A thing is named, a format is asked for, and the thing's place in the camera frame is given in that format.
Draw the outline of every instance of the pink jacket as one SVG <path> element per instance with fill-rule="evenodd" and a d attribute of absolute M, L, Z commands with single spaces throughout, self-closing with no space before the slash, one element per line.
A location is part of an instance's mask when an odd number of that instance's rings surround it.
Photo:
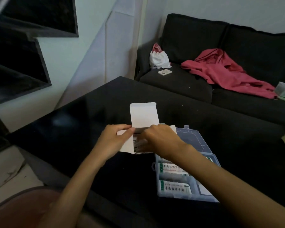
<path fill-rule="evenodd" d="M 221 49 L 206 49 L 194 61 L 184 61 L 181 67 L 227 90 L 270 99 L 277 96 L 272 85 L 249 76 Z"/>

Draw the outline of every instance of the sofa seat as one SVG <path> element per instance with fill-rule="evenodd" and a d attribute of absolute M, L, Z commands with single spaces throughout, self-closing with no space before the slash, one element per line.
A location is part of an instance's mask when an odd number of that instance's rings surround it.
<path fill-rule="evenodd" d="M 171 66 L 172 68 L 169 68 L 169 70 L 172 73 L 162 76 L 158 71 L 163 69 L 153 69 L 142 76 L 140 82 L 199 101 L 211 103 L 211 85 L 203 78 L 183 70 L 178 64 L 172 63 Z"/>
<path fill-rule="evenodd" d="M 285 126 L 285 101 L 214 89 L 212 104 Z"/>

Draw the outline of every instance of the person's right hand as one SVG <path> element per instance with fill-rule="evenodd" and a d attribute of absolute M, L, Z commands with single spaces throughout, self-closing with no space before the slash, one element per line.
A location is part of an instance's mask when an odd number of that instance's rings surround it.
<path fill-rule="evenodd" d="M 168 125 L 152 125 L 142 132 L 138 140 L 146 139 L 148 143 L 141 149 L 152 151 L 160 157 L 173 161 L 176 155 L 181 154 L 190 145 L 185 143 Z"/>

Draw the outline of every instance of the plastic case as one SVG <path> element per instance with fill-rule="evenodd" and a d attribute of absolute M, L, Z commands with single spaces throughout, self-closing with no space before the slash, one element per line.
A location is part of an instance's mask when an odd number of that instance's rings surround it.
<path fill-rule="evenodd" d="M 221 166 L 216 158 L 216 156 L 211 152 L 208 145 L 205 143 L 204 139 L 197 130 L 189 129 L 189 126 L 185 125 L 184 128 L 176 128 L 178 136 L 188 144 L 191 144 L 195 149 L 197 149 L 205 158 L 210 158 L 215 164 Z M 160 163 L 171 163 L 170 161 L 155 155 L 156 159 L 156 184 L 157 184 L 157 195 L 159 197 L 166 198 L 178 198 L 187 200 L 198 200 L 207 202 L 218 202 L 218 200 L 210 195 L 207 191 L 194 177 L 184 176 L 180 174 L 173 173 L 162 173 L 160 171 Z M 181 192 L 165 192 L 162 190 L 161 180 L 171 181 L 178 183 L 189 184 L 192 194 L 183 194 Z"/>

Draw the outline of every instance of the sofa backrest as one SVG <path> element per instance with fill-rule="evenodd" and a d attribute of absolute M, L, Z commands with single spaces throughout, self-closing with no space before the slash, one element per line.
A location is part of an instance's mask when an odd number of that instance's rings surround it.
<path fill-rule="evenodd" d="M 248 75 L 274 86 L 285 78 L 285 33 L 229 25 L 220 46 Z"/>
<path fill-rule="evenodd" d="M 181 64 L 194 60 L 205 49 L 217 48 L 228 23 L 169 14 L 163 29 L 161 47 L 169 60 Z"/>

